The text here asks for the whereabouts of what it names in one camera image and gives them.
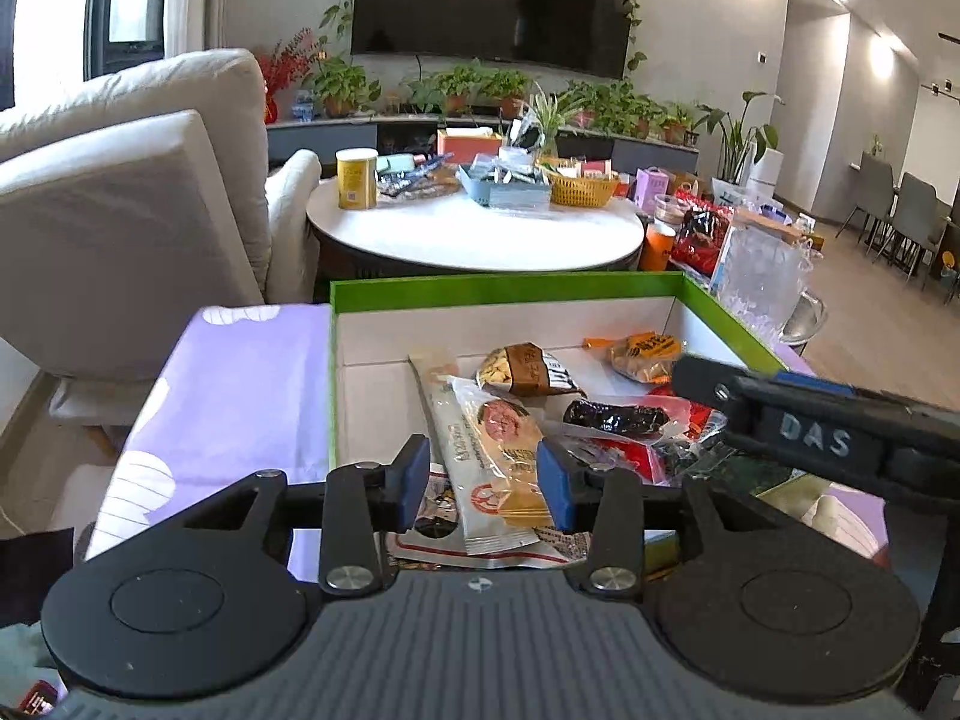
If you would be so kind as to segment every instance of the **blue basket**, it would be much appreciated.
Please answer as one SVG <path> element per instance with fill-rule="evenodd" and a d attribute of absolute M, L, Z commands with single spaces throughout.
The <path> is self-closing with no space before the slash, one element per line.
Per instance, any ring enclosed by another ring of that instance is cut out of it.
<path fill-rule="evenodd" d="M 493 181 L 473 178 L 463 165 L 457 169 L 457 178 L 469 198 L 484 208 L 530 211 L 550 209 L 549 184 L 526 184 L 523 181 L 494 184 Z"/>

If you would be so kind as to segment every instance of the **red flowers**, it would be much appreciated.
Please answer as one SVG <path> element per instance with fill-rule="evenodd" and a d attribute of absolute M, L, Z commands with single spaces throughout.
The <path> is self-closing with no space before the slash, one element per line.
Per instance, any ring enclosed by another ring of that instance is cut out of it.
<path fill-rule="evenodd" d="M 309 73 L 321 45 L 323 41 L 314 39 L 313 30 L 304 28 L 286 45 L 278 42 L 270 55 L 256 55 L 267 87 L 267 97 L 302 81 Z"/>

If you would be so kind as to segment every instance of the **round disc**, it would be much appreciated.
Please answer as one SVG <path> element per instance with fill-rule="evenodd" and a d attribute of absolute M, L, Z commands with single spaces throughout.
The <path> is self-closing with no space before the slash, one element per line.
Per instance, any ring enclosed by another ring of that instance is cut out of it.
<path fill-rule="evenodd" d="M 819 704 L 882 688 L 909 660 L 920 615 L 893 574 L 852 557 L 789 531 L 731 533 L 664 582 L 659 627 L 696 670 L 757 698 Z"/>
<path fill-rule="evenodd" d="M 233 533 L 174 530 L 149 546 L 120 544 L 47 596 L 43 633 L 71 682 L 138 699 L 208 695 L 265 671 L 304 627 L 293 577 Z"/>

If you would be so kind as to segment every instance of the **round coffee table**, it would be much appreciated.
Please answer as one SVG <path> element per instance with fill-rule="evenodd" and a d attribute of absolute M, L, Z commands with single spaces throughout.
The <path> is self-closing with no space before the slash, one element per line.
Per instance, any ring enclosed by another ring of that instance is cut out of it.
<path fill-rule="evenodd" d="M 629 269 L 645 233 L 634 206 L 616 197 L 604 208 L 552 205 L 522 215 L 482 208 L 458 191 L 344 211 L 336 179 L 320 181 L 306 215 L 327 278 Z"/>

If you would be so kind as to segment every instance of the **woven basket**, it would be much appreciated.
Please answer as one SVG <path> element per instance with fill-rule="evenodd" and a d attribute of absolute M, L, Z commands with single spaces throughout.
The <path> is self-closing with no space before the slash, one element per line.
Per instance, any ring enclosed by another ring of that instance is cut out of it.
<path fill-rule="evenodd" d="M 603 208 L 620 183 L 619 178 L 568 178 L 550 175 L 550 202 Z"/>

